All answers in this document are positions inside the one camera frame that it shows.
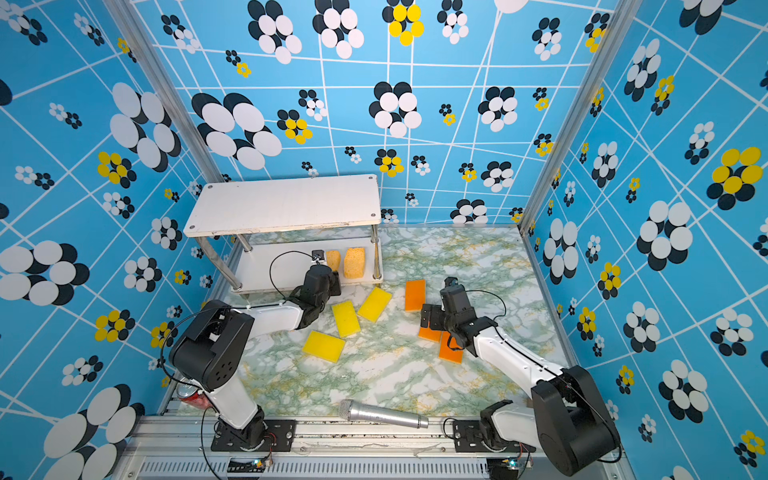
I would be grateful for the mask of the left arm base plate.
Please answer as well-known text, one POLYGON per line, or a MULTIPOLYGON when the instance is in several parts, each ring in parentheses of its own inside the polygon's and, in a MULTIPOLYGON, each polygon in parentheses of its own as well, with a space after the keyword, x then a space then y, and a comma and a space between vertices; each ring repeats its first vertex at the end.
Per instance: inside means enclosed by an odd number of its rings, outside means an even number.
POLYGON ((214 452, 290 452, 296 437, 296 420, 256 420, 244 429, 218 421, 210 449, 214 452))

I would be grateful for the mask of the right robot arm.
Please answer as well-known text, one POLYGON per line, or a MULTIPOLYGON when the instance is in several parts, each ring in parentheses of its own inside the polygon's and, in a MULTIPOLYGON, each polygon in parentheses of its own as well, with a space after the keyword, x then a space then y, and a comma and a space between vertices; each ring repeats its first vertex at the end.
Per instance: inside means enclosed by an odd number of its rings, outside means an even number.
POLYGON ((496 319, 477 314, 470 291, 445 279, 441 303, 421 307, 424 328, 443 332, 456 347, 501 371, 527 391, 529 407, 502 400, 480 413, 480 441, 493 452, 509 448, 543 452, 562 474, 572 476, 594 462, 614 463, 623 447, 615 420, 590 373, 560 366, 509 337, 496 319))

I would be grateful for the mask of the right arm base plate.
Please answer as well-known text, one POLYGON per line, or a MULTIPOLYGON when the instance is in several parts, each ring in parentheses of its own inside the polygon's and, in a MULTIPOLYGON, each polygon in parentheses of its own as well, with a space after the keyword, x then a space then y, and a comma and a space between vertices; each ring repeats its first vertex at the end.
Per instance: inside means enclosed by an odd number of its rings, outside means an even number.
POLYGON ((538 447, 518 441, 491 437, 480 420, 458 420, 453 417, 441 424, 443 435, 453 442, 457 453, 504 453, 518 455, 535 453, 538 447))

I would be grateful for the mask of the tan porous sponge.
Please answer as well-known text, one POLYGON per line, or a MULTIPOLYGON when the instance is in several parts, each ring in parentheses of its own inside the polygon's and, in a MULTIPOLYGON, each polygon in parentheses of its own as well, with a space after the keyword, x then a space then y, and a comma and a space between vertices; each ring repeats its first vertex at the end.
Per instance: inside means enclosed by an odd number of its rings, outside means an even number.
POLYGON ((360 279, 365 274, 366 250, 363 247, 348 248, 343 260, 343 275, 348 280, 360 279))
POLYGON ((325 261, 333 272, 338 272, 341 266, 341 253, 338 250, 327 250, 325 261))

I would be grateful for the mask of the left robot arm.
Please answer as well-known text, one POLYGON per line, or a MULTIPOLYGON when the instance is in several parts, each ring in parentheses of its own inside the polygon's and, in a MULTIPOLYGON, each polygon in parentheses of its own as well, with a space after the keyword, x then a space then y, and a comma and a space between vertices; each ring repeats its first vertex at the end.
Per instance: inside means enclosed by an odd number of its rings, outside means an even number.
POLYGON ((247 309, 211 301, 177 338, 169 354, 171 365, 204 392, 219 414, 219 430, 235 438, 236 450, 253 450, 267 436, 264 412, 238 376, 246 344, 310 326, 328 300, 340 294, 339 274, 315 264, 283 301, 247 309))

